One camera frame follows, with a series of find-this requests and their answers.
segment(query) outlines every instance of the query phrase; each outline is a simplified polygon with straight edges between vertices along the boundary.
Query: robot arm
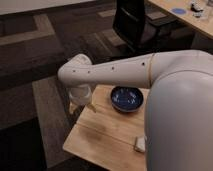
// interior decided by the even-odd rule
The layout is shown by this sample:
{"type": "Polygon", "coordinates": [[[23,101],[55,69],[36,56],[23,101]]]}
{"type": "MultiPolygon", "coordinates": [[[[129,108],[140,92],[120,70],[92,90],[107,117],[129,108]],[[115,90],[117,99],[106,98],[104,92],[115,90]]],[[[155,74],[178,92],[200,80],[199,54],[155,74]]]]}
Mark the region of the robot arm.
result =
{"type": "Polygon", "coordinates": [[[58,71],[59,79],[70,88],[70,100],[77,106],[91,102],[91,86],[97,84],[150,88],[175,61],[197,51],[153,53],[104,64],[92,65],[90,59],[76,55],[58,71]]]}
{"type": "Polygon", "coordinates": [[[91,101],[91,84],[151,87],[145,107],[147,170],[213,170],[211,54],[164,52],[100,65],[77,55],[58,76],[77,105],[91,101]]]}

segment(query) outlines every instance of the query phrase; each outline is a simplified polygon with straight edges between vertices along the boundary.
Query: small white object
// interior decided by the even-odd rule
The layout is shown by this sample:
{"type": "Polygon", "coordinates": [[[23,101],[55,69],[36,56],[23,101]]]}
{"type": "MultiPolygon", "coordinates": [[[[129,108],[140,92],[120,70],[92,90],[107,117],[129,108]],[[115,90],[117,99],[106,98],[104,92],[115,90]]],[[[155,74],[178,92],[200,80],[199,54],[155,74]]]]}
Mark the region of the small white object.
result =
{"type": "Polygon", "coordinates": [[[146,148],[145,148],[145,138],[144,137],[136,137],[135,140],[135,146],[134,146],[135,151],[144,153],[146,148]]]}

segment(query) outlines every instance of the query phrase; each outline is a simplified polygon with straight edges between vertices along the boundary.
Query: desk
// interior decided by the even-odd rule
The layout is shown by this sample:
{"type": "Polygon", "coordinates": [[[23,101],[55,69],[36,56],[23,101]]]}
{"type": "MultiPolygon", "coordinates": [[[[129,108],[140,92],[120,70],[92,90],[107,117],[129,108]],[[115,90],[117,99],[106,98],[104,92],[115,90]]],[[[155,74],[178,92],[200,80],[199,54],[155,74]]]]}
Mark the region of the desk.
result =
{"type": "MultiPolygon", "coordinates": [[[[192,42],[191,49],[205,50],[213,53],[213,12],[208,20],[196,18],[190,10],[190,0],[148,0],[151,4],[162,10],[176,16],[188,26],[194,28],[197,32],[192,42]],[[172,12],[173,8],[182,8],[186,10],[183,15],[172,12]]],[[[197,0],[201,7],[205,6],[205,0],[197,0]]]]}
{"type": "MultiPolygon", "coordinates": [[[[149,0],[149,2],[176,16],[187,25],[213,39],[213,17],[209,20],[202,20],[201,18],[198,19],[194,17],[193,12],[190,11],[189,8],[190,0],[149,0]],[[186,10],[186,14],[175,14],[172,12],[173,8],[182,8],[186,10]]],[[[197,2],[201,7],[205,5],[205,0],[197,0],[197,2]]]]}
{"type": "MultiPolygon", "coordinates": [[[[66,139],[63,149],[116,171],[145,171],[145,156],[134,151],[135,138],[144,134],[144,106],[132,114],[120,114],[111,105],[112,86],[97,86],[94,113],[87,107],[66,139]]],[[[141,89],[146,101],[148,90],[141,89]]]]}

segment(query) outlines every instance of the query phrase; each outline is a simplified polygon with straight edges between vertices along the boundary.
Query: carpet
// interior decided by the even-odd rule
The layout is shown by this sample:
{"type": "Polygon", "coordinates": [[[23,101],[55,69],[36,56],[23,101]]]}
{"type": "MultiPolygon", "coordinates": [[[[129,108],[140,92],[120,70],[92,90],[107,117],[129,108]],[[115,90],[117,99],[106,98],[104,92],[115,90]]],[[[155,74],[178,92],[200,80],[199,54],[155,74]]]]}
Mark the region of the carpet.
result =
{"type": "Polygon", "coordinates": [[[92,0],[4,0],[0,1],[0,15],[83,3],[88,1],[92,0]]]}
{"type": "Polygon", "coordinates": [[[78,53],[94,63],[120,55],[117,45],[124,42],[112,30],[114,13],[113,0],[100,0],[4,16],[0,19],[0,90],[55,75],[78,53]]]}
{"type": "MultiPolygon", "coordinates": [[[[112,30],[114,13],[115,3],[103,0],[1,19],[0,132],[15,127],[10,134],[17,138],[16,126],[26,129],[23,124],[36,119],[40,128],[35,130],[36,135],[42,137],[44,148],[41,156],[45,156],[45,161],[42,157],[38,160],[47,168],[56,170],[63,167],[61,163],[67,165],[67,160],[75,167],[88,168],[87,162],[85,166],[83,160],[71,160],[73,156],[62,150],[82,109],[69,114],[67,91],[56,73],[79,53],[88,55],[96,64],[122,54],[118,47],[124,42],[112,30]]],[[[15,151],[11,155],[19,156],[15,151]]]]}

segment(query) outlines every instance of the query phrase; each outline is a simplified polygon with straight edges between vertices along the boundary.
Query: wooden table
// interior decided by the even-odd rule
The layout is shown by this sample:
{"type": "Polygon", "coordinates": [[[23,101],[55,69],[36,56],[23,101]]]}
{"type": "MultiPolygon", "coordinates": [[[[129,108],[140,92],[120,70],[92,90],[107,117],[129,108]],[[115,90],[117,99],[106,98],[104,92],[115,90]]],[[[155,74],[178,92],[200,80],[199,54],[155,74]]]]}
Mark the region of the wooden table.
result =
{"type": "MultiPolygon", "coordinates": [[[[145,156],[134,151],[135,138],[144,135],[144,106],[132,114],[120,114],[111,105],[112,86],[97,86],[93,102],[97,112],[85,107],[63,149],[116,171],[145,171],[145,156]]],[[[141,89],[145,101],[148,90],[141,89]]]]}
{"type": "MultiPolygon", "coordinates": [[[[198,32],[201,32],[205,36],[213,39],[213,16],[208,20],[201,18],[196,18],[193,16],[193,12],[190,10],[190,0],[148,0],[153,5],[161,8],[162,10],[169,12],[170,14],[176,16],[178,19],[186,23],[187,25],[193,27],[198,32]],[[172,12],[173,8],[182,8],[186,10],[183,15],[178,15],[172,12]]],[[[205,6],[205,0],[196,1],[200,7],[205,6]]]]}

